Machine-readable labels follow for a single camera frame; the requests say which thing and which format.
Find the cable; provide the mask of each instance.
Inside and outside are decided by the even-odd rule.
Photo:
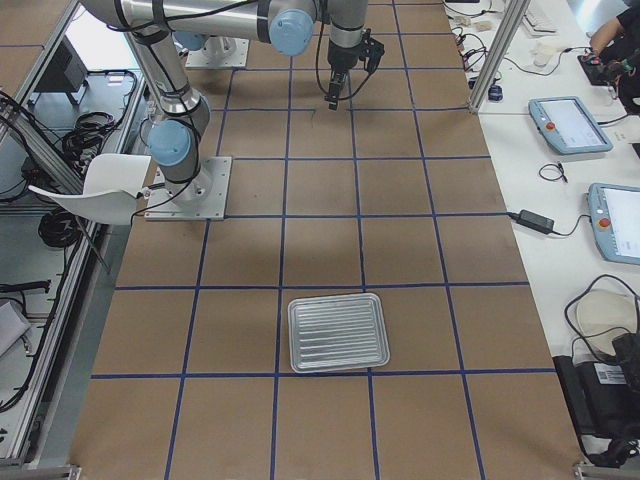
[[[620,120],[623,120],[623,119],[625,119],[627,117],[632,117],[632,116],[635,116],[635,115],[636,115],[635,113],[627,113],[626,115],[623,115],[623,116],[618,117],[618,118],[614,118],[613,120],[607,120],[606,122],[598,122],[598,125],[601,125],[601,126],[610,125],[612,123],[619,122]]]
[[[584,215],[584,214],[580,215],[578,217],[578,219],[576,220],[575,225],[573,226],[573,228],[571,229],[571,231],[569,233],[560,233],[560,232],[556,232],[555,230],[553,230],[551,233],[553,235],[558,235],[560,237],[570,237],[578,229],[578,225],[580,224],[580,220],[582,220],[583,218],[588,218],[589,220],[591,220],[591,215]]]
[[[259,0],[244,0],[242,2],[226,5],[224,7],[217,8],[215,10],[208,10],[206,12],[201,12],[201,13],[191,13],[191,14],[187,14],[187,15],[174,15],[174,16],[166,17],[163,14],[163,20],[166,23],[167,27],[169,27],[169,29],[171,30],[171,27],[169,26],[169,22],[173,22],[173,21],[176,21],[176,20],[188,20],[188,19],[192,19],[192,18],[210,17],[210,16],[213,16],[213,15],[217,15],[219,13],[224,13],[224,12],[227,12],[229,10],[233,10],[235,8],[243,7],[245,5],[250,5],[252,3],[258,3],[258,1]],[[135,27],[118,28],[118,27],[114,27],[113,25],[107,25],[107,28],[109,30],[113,30],[114,32],[134,33],[134,32],[139,32],[140,30],[144,30],[145,28],[152,27],[152,26],[157,26],[155,20],[151,20],[149,22],[143,23],[141,25],[137,25]]]
[[[325,1],[321,1],[321,5],[322,5],[322,7],[321,7],[322,18],[324,18],[324,15],[326,13]],[[322,45],[322,37],[323,37],[323,35],[324,35],[324,21],[322,21],[321,24],[320,24],[320,35],[318,37],[318,46],[316,48],[315,71],[316,71],[316,83],[318,85],[318,88],[325,95],[329,95],[329,92],[322,86],[322,82],[320,81],[320,46]],[[360,93],[360,91],[366,85],[366,83],[369,81],[369,79],[371,78],[372,75],[373,75],[373,73],[367,73],[367,76],[364,78],[362,83],[360,83],[360,85],[358,85],[358,88],[356,88],[351,94],[347,95],[346,97],[338,98],[337,101],[344,102],[344,101],[351,100],[352,98],[354,98],[356,95],[358,95],[358,93]]]
[[[554,175],[553,177],[544,175],[545,170],[549,170],[552,168],[557,170],[557,175]],[[538,176],[543,180],[546,180],[547,182],[557,182],[558,180],[562,180],[564,183],[569,183],[569,179],[564,174],[564,167],[560,162],[547,163],[543,165],[542,167],[540,167],[540,170],[538,170]]]
[[[20,192],[18,192],[15,195],[12,195],[11,197],[7,197],[7,198],[0,198],[0,203],[11,203],[11,202],[15,202],[16,200],[24,197],[28,190],[28,183],[26,183],[26,180],[23,178],[22,180],[20,180],[16,185],[14,185],[13,187],[11,187],[9,190],[5,190],[4,192],[0,193],[0,195],[3,195],[5,193],[8,193],[12,190],[15,190],[16,188],[18,188],[20,185],[22,185],[24,183],[24,185],[22,186],[22,190],[20,190]]]
[[[5,413],[11,410],[13,407],[15,407],[20,402],[20,400],[22,399],[24,394],[27,392],[27,390],[29,389],[29,385],[31,383],[33,375],[35,374],[38,360],[40,358],[40,355],[42,354],[42,349],[44,348],[44,344],[45,344],[44,340],[47,337],[47,333],[51,328],[51,324],[53,323],[53,320],[56,318],[56,314],[58,313],[58,306],[60,305],[60,300],[62,298],[62,295],[61,295],[62,288],[64,287],[67,281],[69,272],[71,270],[70,269],[71,264],[76,254],[78,253],[78,250],[80,249],[80,245],[81,245],[81,242],[76,243],[69,258],[67,258],[66,256],[66,249],[65,249],[65,261],[64,261],[62,274],[60,276],[60,283],[58,284],[58,288],[56,289],[56,295],[53,300],[53,305],[51,306],[51,310],[49,311],[49,315],[47,316],[47,320],[42,326],[42,336],[40,337],[38,348],[36,349],[35,353],[30,357],[31,366],[29,367],[29,372],[27,373],[27,376],[23,384],[20,387],[15,389],[16,393],[14,393],[13,396],[11,396],[9,399],[5,401],[0,401],[0,413]]]
[[[138,77],[131,70],[110,69],[88,72],[88,75],[114,74],[127,76],[132,80],[131,88],[122,96],[124,109],[120,118],[116,120],[115,116],[108,112],[85,113],[76,119],[74,129],[60,139],[65,161],[74,168],[81,178],[84,177],[91,160],[102,153],[109,137],[124,121],[128,108],[125,99],[131,97],[138,88]]]
[[[580,49],[585,49],[585,48],[588,48],[588,47],[569,47],[569,48],[565,48],[564,50],[562,50],[560,52],[560,55],[558,55],[558,61],[556,62],[555,67],[553,67],[550,71],[548,71],[546,73],[534,72],[533,70],[524,69],[524,68],[522,68],[520,65],[518,65],[516,62],[514,62],[513,60],[511,60],[508,57],[504,57],[504,60],[506,60],[507,62],[513,64],[521,72],[530,73],[532,75],[538,75],[540,77],[548,77],[549,75],[551,75],[552,73],[554,73],[558,69],[558,67],[560,66],[560,62],[562,61],[562,56],[565,53],[569,53],[569,52],[571,52],[573,50],[580,50]]]
[[[458,46],[462,45],[464,41],[467,39],[467,37],[472,37],[478,40],[480,42],[480,48],[472,48],[470,50],[465,51],[464,53],[458,52],[460,54],[460,58],[462,59],[462,67],[465,72],[471,71],[473,67],[478,62],[480,62],[483,58],[486,58],[487,54],[489,53],[489,49],[487,48],[487,46],[484,44],[484,42],[478,35],[474,33],[464,33],[464,30],[462,30],[462,33],[456,39],[457,45]],[[480,56],[473,63],[469,64],[469,60],[474,55],[478,55],[478,54],[480,54]]]
[[[607,333],[611,333],[614,330],[624,330],[626,333],[632,333],[627,327],[611,327],[611,328],[605,330],[604,332],[594,333],[592,335],[582,335],[581,337],[576,337],[571,342],[571,360],[573,360],[573,357],[575,356],[575,345],[576,345],[577,342],[583,341],[583,342],[586,343],[588,338],[595,338],[595,337],[599,337],[601,335],[606,335]]]
[[[455,10],[455,9],[451,8],[449,5],[447,5],[447,2],[444,2],[444,1],[442,2],[442,5],[444,5],[444,8],[448,8],[449,10],[451,10],[454,13],[457,13],[458,15],[463,15],[463,16],[469,17],[469,18],[478,18],[478,17],[481,17],[482,15],[485,15],[487,13],[502,13],[502,12],[499,12],[497,10],[492,10],[492,8],[493,8],[493,0],[489,1],[489,8],[488,9],[480,10],[479,13],[464,13],[464,12],[460,12],[458,10]]]
[[[45,214],[38,225],[38,236],[52,248],[66,248],[82,236],[72,213],[58,207]]]
[[[176,198],[177,198],[177,197],[178,197],[182,192],[184,192],[187,188],[189,188],[189,185],[191,185],[192,180],[193,180],[193,179],[191,179],[191,180],[189,180],[187,183],[185,183],[185,184],[184,184],[184,187],[182,187],[178,193],[176,193],[176,194],[175,194],[174,196],[172,196],[172,197],[167,198],[165,201],[160,202],[160,203],[158,203],[158,204],[156,204],[156,205],[151,205],[151,206],[149,206],[149,207],[141,208],[140,210],[137,210],[137,211],[133,212],[133,213],[131,214],[131,219],[129,220],[129,225],[130,225],[130,226],[133,226],[133,219],[134,219],[134,217],[139,217],[141,213],[148,212],[149,210],[153,210],[154,208],[161,207],[162,205],[166,205],[167,203],[169,203],[169,202],[171,202],[171,201],[175,200],[175,199],[176,199]]]
[[[634,301],[635,310],[636,310],[636,333],[638,332],[638,329],[640,328],[640,303],[639,303],[638,294],[624,280],[616,277],[615,275],[611,275],[611,274],[608,274],[608,273],[605,273],[605,274],[602,274],[602,275],[599,275],[598,277],[596,277],[595,280],[593,280],[589,284],[589,286],[582,293],[580,293],[577,297],[575,297],[573,300],[571,300],[567,304],[567,306],[564,308],[564,319],[567,322],[567,324],[569,325],[569,327],[571,328],[571,330],[573,330],[573,332],[576,335],[578,335],[578,338],[584,341],[584,344],[587,347],[587,349],[589,350],[589,353],[591,353],[591,355],[593,355],[593,357],[597,361],[599,361],[600,363],[604,363],[606,365],[616,365],[615,361],[612,359],[612,357],[610,355],[607,355],[606,357],[600,357],[595,352],[595,350],[591,346],[591,344],[587,341],[587,339],[589,337],[583,335],[582,332],[569,319],[569,310],[571,309],[571,307],[574,304],[576,304],[577,302],[579,302],[580,300],[582,300],[582,298],[584,296],[586,296],[593,289],[594,285],[598,281],[602,280],[603,278],[610,278],[612,280],[615,280],[615,281],[619,282],[620,284],[622,284],[633,295],[633,301]]]
[[[149,118],[145,118],[144,120],[142,120],[142,122],[140,122],[140,126],[138,127],[138,139],[142,142],[142,144],[149,148],[149,144],[147,142],[145,142],[144,138],[142,138],[142,126],[146,123],[149,122]]]
[[[54,137],[56,137],[58,139],[58,141],[61,140],[60,136],[58,136],[53,129],[47,127],[44,123],[42,123],[40,120],[38,120],[35,115],[33,113],[31,113],[29,110],[27,110],[26,108],[24,108],[20,103],[18,103],[11,95],[9,95],[6,92],[3,92],[2,90],[0,90],[0,96],[2,96],[12,107],[14,110],[19,111],[20,113],[22,113],[22,115],[27,119],[27,121],[31,124],[31,126],[34,128],[34,130],[38,133],[38,135],[40,135],[42,137],[42,139],[51,147],[53,148],[56,153],[62,155],[62,152],[60,152],[60,150],[58,150],[58,148],[56,147],[55,143],[53,143],[49,137],[47,137],[47,135],[44,133],[43,130],[47,130],[48,132],[50,132]]]

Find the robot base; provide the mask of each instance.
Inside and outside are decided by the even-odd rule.
[[[185,66],[192,70],[225,70],[247,66],[249,40],[234,38],[235,48],[230,55],[207,55],[198,50],[189,52]]]
[[[167,202],[145,212],[149,221],[184,221],[184,220],[224,220],[229,193],[229,178],[231,176],[231,157],[210,157],[202,160],[202,167],[213,178],[209,195],[205,198],[186,205]],[[164,182],[164,175],[158,170],[155,182]],[[164,189],[153,190],[149,197],[149,206],[158,205],[169,198]]]

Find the person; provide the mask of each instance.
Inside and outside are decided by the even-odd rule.
[[[591,37],[590,44],[593,55],[599,57],[603,65],[629,58],[640,48],[640,5],[628,8],[602,25]],[[618,96],[627,110],[640,112],[640,72],[634,70],[620,77]]]

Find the barcode label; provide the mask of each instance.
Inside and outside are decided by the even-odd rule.
[[[604,363],[596,363],[595,367],[598,380],[602,385],[624,385],[627,383],[620,367]]]

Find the electronic device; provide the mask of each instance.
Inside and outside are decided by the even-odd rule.
[[[578,63],[582,67],[582,71],[589,79],[589,83],[595,86],[605,86],[607,82],[602,78],[602,72],[604,71],[604,65],[602,62],[598,62],[594,59],[598,59],[595,56],[578,55]]]
[[[561,155],[608,152],[613,148],[578,97],[529,100],[529,113],[547,143]]]
[[[489,87],[488,96],[490,102],[500,102],[504,98],[502,87],[500,85],[491,85]]]
[[[587,199],[605,260],[640,265],[640,188],[594,183]]]
[[[551,21],[536,0],[531,0],[522,17],[522,25],[532,37],[555,35],[558,27]]]
[[[74,93],[87,78],[87,67],[65,36],[35,88],[36,93]]]

